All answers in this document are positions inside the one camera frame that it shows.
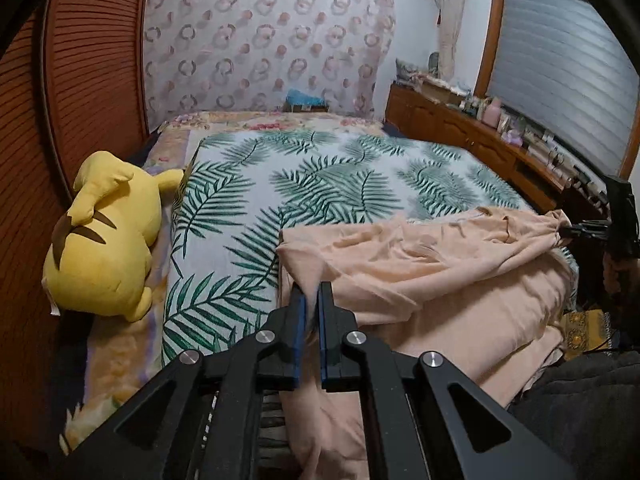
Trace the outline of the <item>peach cloth garment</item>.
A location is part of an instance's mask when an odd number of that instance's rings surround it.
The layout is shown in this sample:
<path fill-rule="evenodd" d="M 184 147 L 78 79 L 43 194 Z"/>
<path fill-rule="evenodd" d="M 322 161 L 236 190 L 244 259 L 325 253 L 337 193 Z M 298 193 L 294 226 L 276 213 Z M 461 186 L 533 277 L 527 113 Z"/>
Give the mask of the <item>peach cloth garment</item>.
<path fill-rule="evenodd" d="M 309 307 L 321 283 L 366 334 L 394 351 L 442 354 L 509 404 L 561 347 L 576 274 L 562 254 L 562 211 L 480 207 L 428 221 L 397 216 L 281 232 L 280 304 Z"/>

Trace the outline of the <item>yellow patterned cushion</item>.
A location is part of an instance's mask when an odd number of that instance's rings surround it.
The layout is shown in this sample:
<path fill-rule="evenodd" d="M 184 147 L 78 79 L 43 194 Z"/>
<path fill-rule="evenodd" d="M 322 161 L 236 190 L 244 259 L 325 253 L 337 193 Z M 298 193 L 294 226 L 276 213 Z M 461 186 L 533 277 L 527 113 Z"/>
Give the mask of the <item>yellow patterned cushion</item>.
<path fill-rule="evenodd" d="M 589 351 L 612 348 L 610 315 L 600 309 L 567 312 L 562 316 L 564 359 L 570 361 Z"/>

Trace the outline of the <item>pink jar on sideboard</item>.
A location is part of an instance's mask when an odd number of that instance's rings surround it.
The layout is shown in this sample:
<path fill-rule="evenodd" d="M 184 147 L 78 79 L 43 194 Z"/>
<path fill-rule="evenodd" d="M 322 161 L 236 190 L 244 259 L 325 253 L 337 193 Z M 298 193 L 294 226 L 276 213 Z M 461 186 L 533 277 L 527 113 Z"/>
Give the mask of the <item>pink jar on sideboard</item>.
<path fill-rule="evenodd" d="M 485 106 L 482 122 L 490 128 L 495 129 L 500 122 L 501 113 L 501 100 L 499 98 L 492 98 Z"/>

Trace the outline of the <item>palm leaf print blanket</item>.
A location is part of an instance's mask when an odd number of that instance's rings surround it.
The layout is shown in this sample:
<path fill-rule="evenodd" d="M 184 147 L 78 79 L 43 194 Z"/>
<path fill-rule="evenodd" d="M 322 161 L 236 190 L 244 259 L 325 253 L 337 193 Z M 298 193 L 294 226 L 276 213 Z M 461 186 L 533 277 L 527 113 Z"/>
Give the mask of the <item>palm leaf print blanket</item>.
<path fill-rule="evenodd" d="M 533 211 L 460 148 L 314 129 L 208 136 L 172 211 L 162 358 L 227 350 L 265 323 L 279 304 L 284 229 L 480 207 Z"/>

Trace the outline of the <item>floral bed sheet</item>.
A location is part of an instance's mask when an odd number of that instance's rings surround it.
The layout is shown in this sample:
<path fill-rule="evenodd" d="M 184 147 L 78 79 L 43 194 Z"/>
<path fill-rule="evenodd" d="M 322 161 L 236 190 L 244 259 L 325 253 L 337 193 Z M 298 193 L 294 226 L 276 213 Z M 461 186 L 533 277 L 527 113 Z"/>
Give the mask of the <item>floral bed sheet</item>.
<path fill-rule="evenodd" d="M 186 168 L 206 136 L 250 128 L 385 134 L 378 120 L 330 113 L 197 112 L 179 115 L 160 126 L 160 138 L 143 157 L 142 168 L 149 174 Z M 66 411 L 65 426 L 60 434 L 64 454 L 73 451 L 162 366 L 160 347 L 169 269 L 170 210 L 171 206 L 163 209 L 160 234 L 151 249 L 152 266 L 145 282 L 152 292 L 150 312 L 134 323 L 120 316 L 99 316 L 92 323 L 85 358 L 84 396 Z"/>

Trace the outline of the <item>grey window blind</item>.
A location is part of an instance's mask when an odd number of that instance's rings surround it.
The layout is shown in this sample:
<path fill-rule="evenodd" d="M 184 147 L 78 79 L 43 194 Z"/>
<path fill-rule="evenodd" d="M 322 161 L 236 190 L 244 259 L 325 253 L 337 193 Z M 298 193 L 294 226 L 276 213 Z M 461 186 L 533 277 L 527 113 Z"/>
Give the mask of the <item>grey window blind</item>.
<path fill-rule="evenodd" d="M 639 76 L 587 0 L 503 0 L 488 92 L 600 171 L 620 171 Z"/>

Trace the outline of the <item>yellow Pikachu plush toy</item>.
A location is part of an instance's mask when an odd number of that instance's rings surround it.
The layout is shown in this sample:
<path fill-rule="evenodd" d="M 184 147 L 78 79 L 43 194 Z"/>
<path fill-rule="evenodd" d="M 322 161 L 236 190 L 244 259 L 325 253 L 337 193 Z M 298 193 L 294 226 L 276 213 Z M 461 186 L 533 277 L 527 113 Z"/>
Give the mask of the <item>yellow Pikachu plush toy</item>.
<path fill-rule="evenodd" d="M 182 179 L 181 169 L 152 176 L 107 151 L 85 159 L 43 263 L 41 286 L 52 314 L 70 310 L 132 323 L 148 313 L 152 289 L 145 281 L 163 198 L 177 192 Z"/>

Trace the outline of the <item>wooden sideboard cabinet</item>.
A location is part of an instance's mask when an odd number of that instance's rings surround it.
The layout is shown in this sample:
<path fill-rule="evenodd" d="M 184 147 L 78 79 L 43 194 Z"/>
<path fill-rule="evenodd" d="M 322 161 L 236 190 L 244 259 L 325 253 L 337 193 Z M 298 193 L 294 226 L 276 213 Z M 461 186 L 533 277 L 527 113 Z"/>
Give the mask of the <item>wooden sideboard cabinet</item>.
<path fill-rule="evenodd" d="M 606 201 L 591 195 L 578 179 L 563 182 L 534 155 L 506 144 L 496 130 L 396 82 L 390 86 L 385 121 L 410 139 L 464 148 L 536 211 L 561 208 L 574 221 L 608 216 Z"/>

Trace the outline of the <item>blue box on headboard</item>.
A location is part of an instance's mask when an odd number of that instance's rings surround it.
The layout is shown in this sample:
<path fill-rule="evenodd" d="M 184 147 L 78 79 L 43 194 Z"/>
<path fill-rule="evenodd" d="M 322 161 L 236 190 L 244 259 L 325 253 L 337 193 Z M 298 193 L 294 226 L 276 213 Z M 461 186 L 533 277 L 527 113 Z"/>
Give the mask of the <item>blue box on headboard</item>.
<path fill-rule="evenodd" d="M 286 95 L 282 110 L 285 113 L 326 113 L 329 105 L 324 99 L 291 89 Z"/>

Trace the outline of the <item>beige curtain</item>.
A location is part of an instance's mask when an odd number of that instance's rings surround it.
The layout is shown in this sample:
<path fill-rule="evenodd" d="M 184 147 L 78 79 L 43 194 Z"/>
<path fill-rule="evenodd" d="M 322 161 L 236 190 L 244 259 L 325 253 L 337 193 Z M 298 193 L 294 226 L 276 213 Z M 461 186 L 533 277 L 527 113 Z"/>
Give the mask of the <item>beige curtain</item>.
<path fill-rule="evenodd" d="M 438 53 L 439 76 L 451 80 L 456 65 L 456 50 L 465 0 L 437 0 L 439 7 Z"/>

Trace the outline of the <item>patterned headboard cover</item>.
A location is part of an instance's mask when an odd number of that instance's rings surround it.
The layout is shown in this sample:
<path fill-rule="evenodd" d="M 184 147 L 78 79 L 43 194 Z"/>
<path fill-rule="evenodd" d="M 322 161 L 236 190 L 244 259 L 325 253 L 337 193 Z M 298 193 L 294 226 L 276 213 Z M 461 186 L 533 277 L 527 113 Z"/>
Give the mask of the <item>patterned headboard cover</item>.
<path fill-rule="evenodd" d="M 296 90 L 370 117 L 394 0 L 146 0 L 146 112 L 278 110 Z"/>

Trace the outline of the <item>brown louvered wardrobe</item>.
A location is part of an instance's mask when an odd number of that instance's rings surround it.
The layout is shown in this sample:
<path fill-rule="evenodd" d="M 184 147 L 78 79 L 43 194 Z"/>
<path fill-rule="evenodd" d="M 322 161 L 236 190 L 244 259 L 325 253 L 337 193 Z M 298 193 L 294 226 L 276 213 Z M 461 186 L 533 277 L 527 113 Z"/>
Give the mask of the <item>brown louvered wardrobe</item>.
<path fill-rule="evenodd" d="M 91 153 L 148 140 L 145 0 L 1 0 L 1 452 L 58 444 L 41 268 Z"/>

